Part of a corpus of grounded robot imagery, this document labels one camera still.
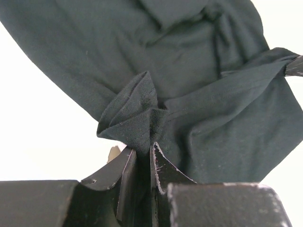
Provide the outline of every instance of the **white background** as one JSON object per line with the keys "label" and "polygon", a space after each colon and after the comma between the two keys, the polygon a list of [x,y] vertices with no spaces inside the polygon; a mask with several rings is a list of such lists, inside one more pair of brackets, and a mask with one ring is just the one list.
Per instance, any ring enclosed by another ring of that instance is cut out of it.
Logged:
{"label": "white background", "polygon": [[[303,54],[302,0],[253,0],[270,48]],[[303,78],[287,79],[303,106]],[[0,24],[0,181],[77,179],[95,172],[119,142],[98,139],[97,122],[54,85]],[[294,227],[303,226],[303,143],[263,181]]]}

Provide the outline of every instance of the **fabric fold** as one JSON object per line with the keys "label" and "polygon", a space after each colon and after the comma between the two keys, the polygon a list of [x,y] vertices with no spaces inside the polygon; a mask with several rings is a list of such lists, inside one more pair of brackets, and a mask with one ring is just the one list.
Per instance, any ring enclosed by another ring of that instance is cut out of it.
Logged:
{"label": "fabric fold", "polygon": [[199,20],[209,0],[140,0],[150,15],[159,23],[161,30],[188,21]]}
{"label": "fabric fold", "polygon": [[97,136],[121,141],[148,155],[159,139],[168,111],[158,107],[149,72],[137,75],[108,105],[99,121]]}

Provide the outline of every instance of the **cloth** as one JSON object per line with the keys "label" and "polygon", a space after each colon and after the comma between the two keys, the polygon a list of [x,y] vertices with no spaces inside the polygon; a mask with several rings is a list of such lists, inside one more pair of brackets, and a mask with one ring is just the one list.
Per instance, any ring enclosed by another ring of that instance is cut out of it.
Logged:
{"label": "cloth", "polygon": [[0,21],[97,136],[141,160],[157,141],[196,182],[261,181],[303,139],[298,55],[268,48],[249,0],[0,0]]}

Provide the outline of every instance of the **black plastic part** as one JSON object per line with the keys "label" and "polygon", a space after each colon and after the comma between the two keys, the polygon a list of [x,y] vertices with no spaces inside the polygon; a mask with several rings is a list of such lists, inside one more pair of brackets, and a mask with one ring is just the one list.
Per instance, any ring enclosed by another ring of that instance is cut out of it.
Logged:
{"label": "black plastic part", "polygon": [[0,182],[0,227],[133,227],[136,153],[77,181]]}
{"label": "black plastic part", "polygon": [[276,193],[256,183],[168,187],[174,227],[290,227]]}
{"label": "black plastic part", "polygon": [[[143,227],[291,227],[281,201],[257,183],[197,184],[150,149],[151,217]],[[0,182],[0,227],[133,227],[136,152],[126,148],[77,181]]]}

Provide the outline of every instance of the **dark green fabric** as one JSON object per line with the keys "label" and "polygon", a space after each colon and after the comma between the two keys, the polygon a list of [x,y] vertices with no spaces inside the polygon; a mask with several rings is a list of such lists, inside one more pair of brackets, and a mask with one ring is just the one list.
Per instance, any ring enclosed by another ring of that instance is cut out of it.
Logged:
{"label": "dark green fabric", "polygon": [[0,21],[99,137],[141,159],[157,141],[197,182],[261,181],[303,139],[298,55],[249,0],[0,0]]}

